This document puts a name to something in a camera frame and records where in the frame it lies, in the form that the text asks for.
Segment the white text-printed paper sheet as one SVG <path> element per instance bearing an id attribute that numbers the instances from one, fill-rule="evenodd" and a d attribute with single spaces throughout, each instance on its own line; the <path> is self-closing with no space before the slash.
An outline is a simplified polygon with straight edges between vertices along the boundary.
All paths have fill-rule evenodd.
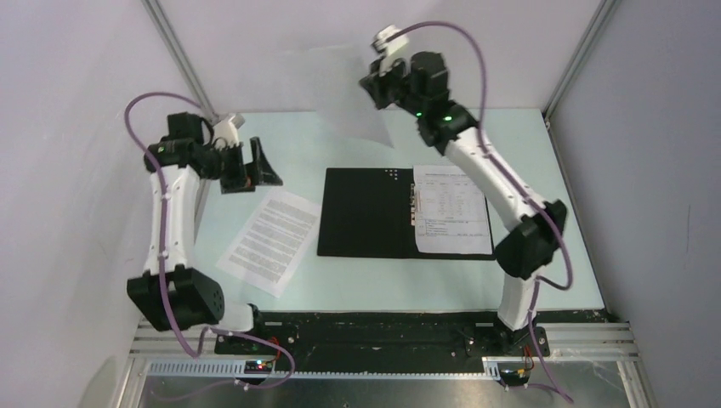
<path id="1" fill-rule="evenodd" d="M 216 267 L 278 298 L 318 236 L 321 206 L 282 188 L 271 189 Z"/>

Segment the red and black folder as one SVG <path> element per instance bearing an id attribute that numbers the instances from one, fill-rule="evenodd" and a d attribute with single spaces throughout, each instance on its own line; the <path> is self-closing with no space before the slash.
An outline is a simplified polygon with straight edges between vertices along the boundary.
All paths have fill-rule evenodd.
<path id="1" fill-rule="evenodd" d="M 493 249 L 417 249 L 410 168 L 329 167 L 316 253 L 321 257 L 491 261 Z"/>

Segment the white table-printed paper sheet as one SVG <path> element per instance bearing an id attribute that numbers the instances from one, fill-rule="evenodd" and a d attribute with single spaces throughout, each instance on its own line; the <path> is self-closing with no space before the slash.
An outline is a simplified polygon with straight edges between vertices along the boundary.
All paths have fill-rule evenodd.
<path id="1" fill-rule="evenodd" d="M 471 178 L 451 165 L 417 165 L 420 192 L 414 227 L 420 253 L 490 257 L 493 253 L 486 199 Z"/>

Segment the white blank-backed paper sheet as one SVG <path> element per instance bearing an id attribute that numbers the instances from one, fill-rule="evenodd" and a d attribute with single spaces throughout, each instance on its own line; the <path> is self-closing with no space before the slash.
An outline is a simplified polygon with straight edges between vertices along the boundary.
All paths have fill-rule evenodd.
<path id="1" fill-rule="evenodd" d="M 394 146 L 381 114 L 359 85 L 367 70 L 357 47 L 290 50 L 281 61 L 297 105 L 315 111 L 336 136 Z"/>

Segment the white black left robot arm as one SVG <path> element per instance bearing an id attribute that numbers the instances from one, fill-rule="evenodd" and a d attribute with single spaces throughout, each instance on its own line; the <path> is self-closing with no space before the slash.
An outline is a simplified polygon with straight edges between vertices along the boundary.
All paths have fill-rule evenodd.
<path id="1" fill-rule="evenodd" d="M 153 209 L 151 243 L 141 276 L 127 282 L 127 294 L 159 332 L 218 324 L 224 317 L 220 284 L 196 267 L 196 198 L 202 180 L 217 179 L 224 194 L 280 186 L 258 137 L 250 139 L 252 161 L 239 145 L 216 147 L 196 138 L 164 137 L 149 147 Z"/>

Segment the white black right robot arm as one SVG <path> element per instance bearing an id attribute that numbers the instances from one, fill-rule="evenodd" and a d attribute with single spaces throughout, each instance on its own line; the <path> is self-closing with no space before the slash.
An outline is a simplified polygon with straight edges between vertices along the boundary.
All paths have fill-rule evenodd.
<path id="1" fill-rule="evenodd" d="M 493 333 L 497 349 L 517 354 L 528 343 L 542 272 L 560 252 L 568 215 L 560 201 L 546 201 L 513 171 L 488 139 L 482 123 L 451 98 L 449 72 L 438 53 L 422 52 L 410 62 L 374 60 L 359 81 L 379 110 L 395 105 L 415 116 L 428 146 L 459 167 L 493 206 L 507 235 L 495 248 L 503 270 L 502 299 Z"/>

